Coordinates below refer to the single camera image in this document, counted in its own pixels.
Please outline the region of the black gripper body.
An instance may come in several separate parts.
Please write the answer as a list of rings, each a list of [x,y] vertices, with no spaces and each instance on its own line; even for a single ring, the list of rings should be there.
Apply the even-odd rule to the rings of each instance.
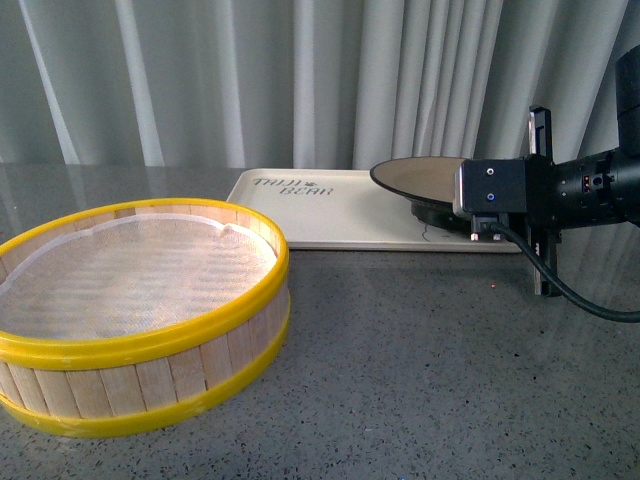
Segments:
[[[557,273],[559,231],[550,227],[553,149],[551,111],[530,106],[528,116],[529,156],[526,159],[527,245],[552,273]]]

